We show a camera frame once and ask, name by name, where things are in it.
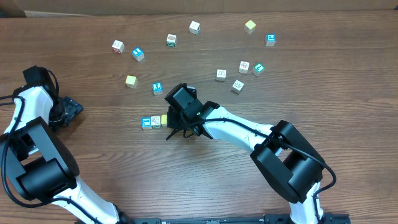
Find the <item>wooden block yellow B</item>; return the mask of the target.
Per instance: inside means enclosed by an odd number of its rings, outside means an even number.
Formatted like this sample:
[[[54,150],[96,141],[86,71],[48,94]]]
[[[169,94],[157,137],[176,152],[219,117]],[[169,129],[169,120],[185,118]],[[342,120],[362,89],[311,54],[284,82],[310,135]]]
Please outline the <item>wooden block yellow B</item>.
[[[167,126],[167,115],[166,114],[163,114],[160,117],[160,123],[161,123],[162,127],[166,127]]]

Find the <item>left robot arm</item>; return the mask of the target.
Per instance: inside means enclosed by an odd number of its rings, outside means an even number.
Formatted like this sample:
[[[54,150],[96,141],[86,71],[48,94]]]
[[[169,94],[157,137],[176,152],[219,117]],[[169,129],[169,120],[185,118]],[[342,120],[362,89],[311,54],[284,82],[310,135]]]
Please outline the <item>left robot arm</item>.
[[[84,183],[75,158],[55,134],[82,105],[59,95],[52,71],[33,66],[23,75],[26,84],[6,97],[15,110],[1,135],[1,181],[8,197],[25,208],[58,205],[82,223],[130,223]]]

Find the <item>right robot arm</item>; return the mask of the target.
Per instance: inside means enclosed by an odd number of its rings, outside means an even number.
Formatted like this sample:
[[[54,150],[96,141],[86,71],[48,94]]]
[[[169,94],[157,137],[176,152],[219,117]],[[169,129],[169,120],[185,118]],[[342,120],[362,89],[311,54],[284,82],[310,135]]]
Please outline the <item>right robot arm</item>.
[[[317,195],[326,164],[291,123],[255,123],[215,102],[202,104],[196,89],[186,83],[175,86],[165,100],[167,126],[174,133],[190,131],[247,150],[268,184],[290,203],[293,223],[321,223],[323,210]]]

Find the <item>wooden block green H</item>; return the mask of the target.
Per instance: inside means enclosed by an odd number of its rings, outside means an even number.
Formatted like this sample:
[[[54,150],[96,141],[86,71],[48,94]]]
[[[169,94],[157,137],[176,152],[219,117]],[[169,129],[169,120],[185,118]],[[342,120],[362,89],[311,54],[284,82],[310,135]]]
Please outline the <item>wooden block green H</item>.
[[[244,83],[239,80],[236,80],[231,87],[231,91],[235,92],[236,94],[240,94],[243,87]]]

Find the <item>wooden block green trim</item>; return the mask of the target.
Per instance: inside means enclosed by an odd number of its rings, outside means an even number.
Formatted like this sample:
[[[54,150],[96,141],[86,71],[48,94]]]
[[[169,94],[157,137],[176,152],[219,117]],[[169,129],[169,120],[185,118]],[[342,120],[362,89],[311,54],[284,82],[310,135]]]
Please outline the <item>wooden block green trim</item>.
[[[160,116],[151,116],[150,123],[151,123],[152,128],[161,128],[162,127]]]

